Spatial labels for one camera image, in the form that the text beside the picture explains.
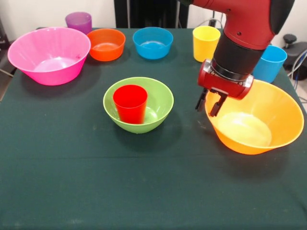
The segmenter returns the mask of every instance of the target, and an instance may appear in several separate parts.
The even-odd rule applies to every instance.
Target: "green bowl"
[[[142,86],[148,93],[145,120],[143,124],[130,124],[119,119],[113,93],[120,86],[134,84]],[[121,128],[131,133],[147,133],[158,127],[167,117],[174,105],[171,90],[162,82],[145,77],[133,77],[120,80],[113,84],[105,93],[103,104],[106,113]]]

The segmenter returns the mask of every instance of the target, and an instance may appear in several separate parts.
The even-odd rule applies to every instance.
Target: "plastic bowl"
[[[113,61],[119,58],[126,42],[125,35],[115,29],[98,29],[87,35],[91,40],[90,55],[98,61]]]
[[[152,60],[165,57],[173,40],[173,35],[160,27],[145,27],[133,35],[133,42],[138,54]]]
[[[113,102],[113,93],[123,85],[139,85],[148,93],[148,100],[143,124],[130,124],[120,121]],[[158,127],[167,117],[174,105],[171,90],[162,82],[145,77],[133,77],[113,84],[105,93],[103,105],[106,113],[121,128],[131,133],[146,133]]]
[[[254,80],[242,99],[227,98],[216,117],[209,115],[220,96],[208,93],[205,111],[218,138],[230,149],[248,155],[286,146],[303,131],[304,116],[296,101],[280,88]]]
[[[19,37],[9,48],[8,59],[40,84],[61,85],[78,76],[90,48],[82,32],[50,27]]]

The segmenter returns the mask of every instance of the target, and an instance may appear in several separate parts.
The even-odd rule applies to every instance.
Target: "dark green tablecloth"
[[[122,57],[88,57],[71,83],[47,87],[16,72],[0,104],[1,229],[306,229],[306,132],[257,156],[229,150],[194,110],[192,31],[170,30],[171,51],[155,61],[136,53],[135,30],[122,31]],[[142,135],[102,106],[109,86],[133,76],[175,97],[164,123]],[[284,71],[275,84],[298,101]]]

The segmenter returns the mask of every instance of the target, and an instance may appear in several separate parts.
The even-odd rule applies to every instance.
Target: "white wall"
[[[295,0],[290,15],[285,22],[283,28],[277,36],[272,40],[275,46],[284,46],[283,36],[285,34],[294,34],[298,41],[307,41],[307,0]],[[204,20],[212,17],[212,11],[197,6],[190,6],[188,28],[195,28]],[[216,19],[220,19],[220,13],[215,15]]]
[[[42,26],[66,26],[65,16],[85,11],[93,27],[116,27],[113,0],[0,0],[0,18],[10,40]]]

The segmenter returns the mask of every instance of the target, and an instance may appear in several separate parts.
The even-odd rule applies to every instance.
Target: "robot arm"
[[[248,93],[251,72],[271,40],[286,21],[294,0],[181,0],[226,14],[224,32],[212,60],[205,60],[198,79],[206,92],[221,96],[210,113],[217,115],[227,96],[242,99]]]

